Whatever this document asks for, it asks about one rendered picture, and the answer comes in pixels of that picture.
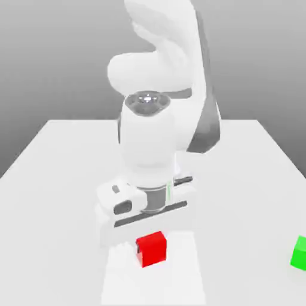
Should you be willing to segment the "small red cube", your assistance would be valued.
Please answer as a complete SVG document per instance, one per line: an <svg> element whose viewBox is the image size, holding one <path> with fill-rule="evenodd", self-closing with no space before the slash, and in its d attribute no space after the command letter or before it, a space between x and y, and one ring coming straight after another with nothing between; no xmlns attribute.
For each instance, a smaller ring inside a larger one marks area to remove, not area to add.
<svg viewBox="0 0 306 306"><path fill-rule="evenodd" d="M142 268L166 260L167 239L161 231L138 238L136 246L137 258Z"/></svg>

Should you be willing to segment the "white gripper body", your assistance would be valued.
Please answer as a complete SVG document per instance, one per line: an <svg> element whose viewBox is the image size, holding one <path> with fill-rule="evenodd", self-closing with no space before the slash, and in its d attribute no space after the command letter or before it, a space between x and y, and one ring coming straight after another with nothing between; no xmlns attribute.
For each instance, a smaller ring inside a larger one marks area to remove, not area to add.
<svg viewBox="0 0 306 306"><path fill-rule="evenodd" d="M187 231L193 227L196 190L190 183L174 187L173 203L155 213L143 212L145 193L130 186L101 185L99 202L95 205L97 236L100 246L115 247L121 243L134 243L137 238L158 231Z"/></svg>

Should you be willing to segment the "small green cube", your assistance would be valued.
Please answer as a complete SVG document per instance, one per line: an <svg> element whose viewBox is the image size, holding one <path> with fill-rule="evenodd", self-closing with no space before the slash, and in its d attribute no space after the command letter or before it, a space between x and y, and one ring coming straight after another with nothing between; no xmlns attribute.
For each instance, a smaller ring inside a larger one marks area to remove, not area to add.
<svg viewBox="0 0 306 306"><path fill-rule="evenodd" d="M293 249L290 265L306 271L306 237L299 236Z"/></svg>

